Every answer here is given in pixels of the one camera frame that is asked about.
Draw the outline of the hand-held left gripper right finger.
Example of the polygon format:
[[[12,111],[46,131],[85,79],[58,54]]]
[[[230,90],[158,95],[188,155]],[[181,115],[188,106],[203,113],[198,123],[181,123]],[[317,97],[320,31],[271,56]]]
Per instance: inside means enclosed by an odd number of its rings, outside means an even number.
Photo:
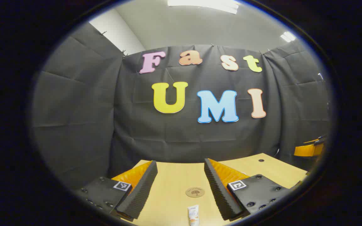
[[[262,174],[247,176],[209,158],[204,172],[223,220],[256,214],[292,192]]]

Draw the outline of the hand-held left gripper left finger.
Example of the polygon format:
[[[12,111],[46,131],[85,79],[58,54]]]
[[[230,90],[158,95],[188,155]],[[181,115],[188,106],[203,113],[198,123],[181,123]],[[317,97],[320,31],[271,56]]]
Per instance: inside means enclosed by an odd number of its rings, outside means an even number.
[[[74,194],[105,215],[133,221],[144,208],[157,173],[156,161],[148,161],[113,178],[101,176]]]

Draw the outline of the round cork coaster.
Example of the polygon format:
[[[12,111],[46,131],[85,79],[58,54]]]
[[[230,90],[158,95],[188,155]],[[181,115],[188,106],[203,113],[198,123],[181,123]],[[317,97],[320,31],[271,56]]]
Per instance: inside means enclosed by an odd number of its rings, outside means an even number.
[[[185,194],[192,198],[198,198],[205,195],[205,190],[200,187],[190,187],[186,190]]]

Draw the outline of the white toothpaste tube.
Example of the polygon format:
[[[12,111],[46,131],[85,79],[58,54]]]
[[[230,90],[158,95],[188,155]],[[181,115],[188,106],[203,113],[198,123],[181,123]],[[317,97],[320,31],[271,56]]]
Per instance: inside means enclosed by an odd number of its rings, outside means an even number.
[[[189,218],[189,226],[199,226],[199,205],[194,205],[187,207],[188,210],[188,218]]]

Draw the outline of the light wooden desktop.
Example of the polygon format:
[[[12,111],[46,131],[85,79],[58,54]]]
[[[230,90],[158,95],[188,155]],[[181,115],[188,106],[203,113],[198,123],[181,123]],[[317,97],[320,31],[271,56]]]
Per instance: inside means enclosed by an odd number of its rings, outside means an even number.
[[[248,176],[262,174],[286,188],[291,188],[306,177],[307,171],[289,165],[265,153],[245,158],[222,161],[223,164]],[[224,226],[216,205],[203,163],[157,162],[158,173],[149,197],[139,217],[132,221],[137,226],[189,226],[187,207],[199,205],[200,226]],[[205,195],[192,198],[185,194],[190,187],[200,187]]]

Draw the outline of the black backdrop cloth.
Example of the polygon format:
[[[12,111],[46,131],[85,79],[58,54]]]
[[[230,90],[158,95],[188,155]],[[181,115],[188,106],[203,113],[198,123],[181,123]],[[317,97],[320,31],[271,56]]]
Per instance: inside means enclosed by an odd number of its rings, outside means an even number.
[[[296,147],[330,128],[327,73],[302,42],[265,53],[186,45],[124,57],[86,24],[38,72],[32,129],[65,186],[140,160],[202,163],[265,153],[309,170]]]

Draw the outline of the ceiling light panel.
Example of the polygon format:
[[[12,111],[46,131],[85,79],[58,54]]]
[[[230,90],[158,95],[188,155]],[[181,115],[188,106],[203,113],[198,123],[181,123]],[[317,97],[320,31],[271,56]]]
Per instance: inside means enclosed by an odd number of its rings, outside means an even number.
[[[296,40],[296,37],[288,31],[283,32],[283,34],[281,34],[280,37],[287,43],[290,43],[290,42]]]

